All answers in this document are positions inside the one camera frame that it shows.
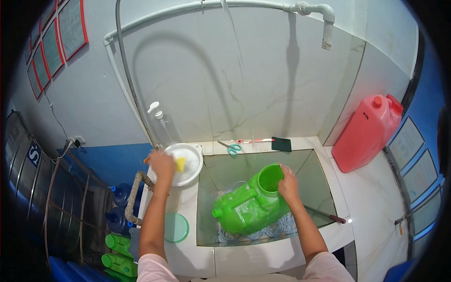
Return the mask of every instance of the person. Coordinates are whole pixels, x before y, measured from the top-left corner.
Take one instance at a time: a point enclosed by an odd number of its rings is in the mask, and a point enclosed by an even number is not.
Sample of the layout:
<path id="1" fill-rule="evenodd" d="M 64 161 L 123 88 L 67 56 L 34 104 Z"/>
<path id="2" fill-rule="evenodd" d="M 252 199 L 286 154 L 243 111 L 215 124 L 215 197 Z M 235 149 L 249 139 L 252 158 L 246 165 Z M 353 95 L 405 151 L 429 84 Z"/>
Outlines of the person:
<path id="1" fill-rule="evenodd" d="M 174 174 L 174 159 L 162 151 L 149 154 L 158 181 L 141 225 L 137 282 L 178 281 L 170 271 L 164 250 L 164 215 L 166 199 Z M 298 229 L 299 241 L 305 256 L 307 268 L 304 281 L 347 282 L 354 281 L 346 268 L 329 253 L 321 233 L 307 214 L 298 196 L 298 181 L 292 170 L 280 164 L 283 179 L 279 182 L 279 193 L 287 202 Z M 267 274 L 257 277 L 214 277 L 207 281 L 297 281 L 283 274 Z"/>

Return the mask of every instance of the pink shirt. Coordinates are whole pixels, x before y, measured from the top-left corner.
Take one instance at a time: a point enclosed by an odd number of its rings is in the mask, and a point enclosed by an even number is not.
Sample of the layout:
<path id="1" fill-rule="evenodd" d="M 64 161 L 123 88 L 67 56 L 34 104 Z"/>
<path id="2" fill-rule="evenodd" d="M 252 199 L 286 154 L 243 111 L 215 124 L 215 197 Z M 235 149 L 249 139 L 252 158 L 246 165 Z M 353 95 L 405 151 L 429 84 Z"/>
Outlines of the pink shirt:
<path id="1" fill-rule="evenodd" d="M 353 282 L 353 278 L 346 268 L 329 253 L 317 254 L 305 269 L 302 281 L 314 280 L 315 282 Z M 268 274 L 259 276 L 257 281 L 297 281 L 293 277 L 282 274 Z M 233 277 L 230 281 L 239 281 L 238 277 Z M 178 282 L 177 278 L 169 270 L 168 263 L 157 254 L 145 254 L 138 261 L 137 282 Z"/>

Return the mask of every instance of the red jug handle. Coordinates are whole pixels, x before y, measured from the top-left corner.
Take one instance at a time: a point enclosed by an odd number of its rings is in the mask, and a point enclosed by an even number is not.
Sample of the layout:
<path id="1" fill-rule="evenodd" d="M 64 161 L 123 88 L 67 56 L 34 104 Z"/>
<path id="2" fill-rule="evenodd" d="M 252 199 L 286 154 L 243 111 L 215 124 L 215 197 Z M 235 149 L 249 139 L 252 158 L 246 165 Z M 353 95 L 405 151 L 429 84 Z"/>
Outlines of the red jug handle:
<path id="1" fill-rule="evenodd" d="M 387 99 L 390 99 L 393 103 L 391 104 L 392 109 L 398 114 L 402 114 L 404 107 L 399 103 L 399 101 L 390 94 L 387 94 Z"/>

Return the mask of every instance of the yellow sponge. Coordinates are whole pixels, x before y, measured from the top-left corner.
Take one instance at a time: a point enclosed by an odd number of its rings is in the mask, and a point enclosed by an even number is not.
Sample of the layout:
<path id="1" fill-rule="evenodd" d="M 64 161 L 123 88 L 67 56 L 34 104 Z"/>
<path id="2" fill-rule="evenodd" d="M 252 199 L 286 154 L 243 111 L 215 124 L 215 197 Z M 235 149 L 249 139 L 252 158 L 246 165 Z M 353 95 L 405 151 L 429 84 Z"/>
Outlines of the yellow sponge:
<path id="1" fill-rule="evenodd" d="M 185 167 L 186 158 L 185 157 L 178 157 L 175 159 L 175 169 L 178 172 L 183 172 Z"/>

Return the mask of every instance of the green bottle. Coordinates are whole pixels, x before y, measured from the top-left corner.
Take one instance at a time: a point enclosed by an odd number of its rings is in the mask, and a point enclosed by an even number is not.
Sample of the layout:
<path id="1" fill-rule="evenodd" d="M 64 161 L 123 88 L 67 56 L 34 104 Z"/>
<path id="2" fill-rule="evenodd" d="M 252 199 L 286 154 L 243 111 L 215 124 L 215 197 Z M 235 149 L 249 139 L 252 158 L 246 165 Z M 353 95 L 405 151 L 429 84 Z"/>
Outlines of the green bottle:
<path id="1" fill-rule="evenodd" d="M 102 256 L 102 263 L 105 267 L 111 268 L 125 276 L 138 276 L 138 265 L 133 262 L 133 259 L 122 254 L 106 253 Z"/>
<path id="2" fill-rule="evenodd" d="M 249 235 L 262 230 L 290 211 L 277 191 L 282 178 L 277 163 L 265 166 L 246 184 L 217 198 L 213 216 L 229 233 Z"/>
<path id="3" fill-rule="evenodd" d="M 138 277 L 127 277 L 109 268 L 105 269 L 104 271 L 108 273 L 108 275 L 110 275 L 111 277 L 119 280 L 120 282 L 136 282 L 136 279 L 138 278 Z"/>
<path id="4" fill-rule="evenodd" d="M 108 248 L 115 250 L 119 254 L 133 258 L 133 255 L 128 251 L 130 248 L 129 238 L 111 233 L 105 236 L 105 244 L 108 246 Z"/>

